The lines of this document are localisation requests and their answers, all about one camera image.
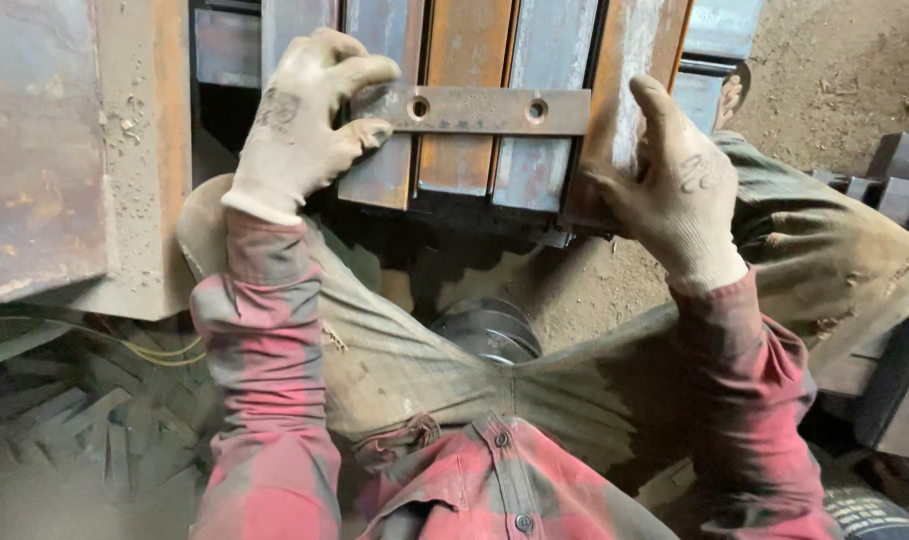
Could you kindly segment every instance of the gloved hand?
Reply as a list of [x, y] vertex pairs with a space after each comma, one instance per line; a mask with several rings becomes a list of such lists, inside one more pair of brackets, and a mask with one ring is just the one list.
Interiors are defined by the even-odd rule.
[[391, 137], [384, 120], [331, 129], [340, 105], [369, 85], [400, 76], [392, 59], [368, 55], [357, 39], [322, 28], [295, 37], [268, 81], [221, 204], [280, 225], [301, 222], [304, 198], [330, 185], [365, 149]]
[[[676, 292], [697, 296], [747, 274], [731, 236], [737, 172], [728, 157], [678, 108], [660, 82], [641, 75], [631, 93], [646, 119], [640, 178], [626, 178], [586, 149], [581, 172], [593, 181], [629, 236], [667, 270]], [[608, 133], [612, 114], [592, 130]]]

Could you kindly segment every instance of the dusty ground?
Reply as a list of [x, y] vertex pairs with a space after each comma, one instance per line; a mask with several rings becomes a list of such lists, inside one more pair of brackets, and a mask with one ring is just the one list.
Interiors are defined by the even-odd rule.
[[[751, 68], [731, 129], [799, 169], [863, 174], [882, 135], [909, 132], [909, 0], [768, 0]], [[472, 292], [513, 300], [550, 352], [667, 300], [664, 269], [635, 242], [587, 239], [527, 259], [469, 271], [439, 304]]]

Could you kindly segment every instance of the red plaid shirt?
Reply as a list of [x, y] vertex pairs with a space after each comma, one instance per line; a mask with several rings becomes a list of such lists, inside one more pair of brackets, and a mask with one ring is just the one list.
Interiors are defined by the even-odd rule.
[[[195, 324], [227, 392], [231, 429], [192, 538], [338, 538], [341, 459], [325, 429], [320, 269], [305, 227], [229, 216], [231, 271], [198, 285]], [[754, 273], [676, 297], [702, 411], [694, 464], [701, 530], [828, 538], [816, 463], [795, 423], [812, 396], [801, 341], [758, 310]], [[520, 418], [487, 414], [385, 470], [362, 496], [362, 538], [674, 538], [597, 472]]]

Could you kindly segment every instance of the bolt hole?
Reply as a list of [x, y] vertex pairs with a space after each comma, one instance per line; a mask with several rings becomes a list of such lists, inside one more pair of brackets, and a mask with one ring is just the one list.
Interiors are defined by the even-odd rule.
[[422, 96], [415, 96], [415, 98], [411, 100], [411, 104], [408, 105], [408, 112], [411, 114], [411, 117], [418, 121], [424, 120], [424, 117], [427, 117], [427, 113], [430, 110], [431, 104]]
[[531, 102], [527, 109], [527, 119], [532, 124], [540, 124], [544, 122], [544, 117], [547, 116], [547, 104], [544, 103], [542, 99], [536, 99]]

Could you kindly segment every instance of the trousers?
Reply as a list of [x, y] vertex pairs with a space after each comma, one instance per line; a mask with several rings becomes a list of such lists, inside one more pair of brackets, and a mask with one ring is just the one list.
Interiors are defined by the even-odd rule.
[[[714, 134], [739, 179], [733, 236], [757, 269], [761, 310], [803, 338], [809, 369], [909, 315], [909, 233], [861, 202]], [[460, 429], [517, 415], [632, 494], [687, 454], [684, 384], [667, 342], [677, 311], [653, 308], [600, 338], [514, 366], [461, 350], [365, 288], [313, 232], [324, 270], [328, 428], [361, 443], [429, 416]]]

